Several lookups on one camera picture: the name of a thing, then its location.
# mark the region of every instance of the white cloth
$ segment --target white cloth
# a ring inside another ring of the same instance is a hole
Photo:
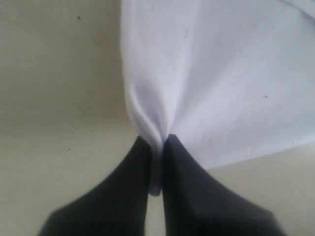
[[[129,115],[204,167],[315,140],[313,0],[124,0]]]

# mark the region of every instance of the white fabric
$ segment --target white fabric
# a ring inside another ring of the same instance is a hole
[[[124,0],[128,112],[210,168],[315,140],[313,0]]]

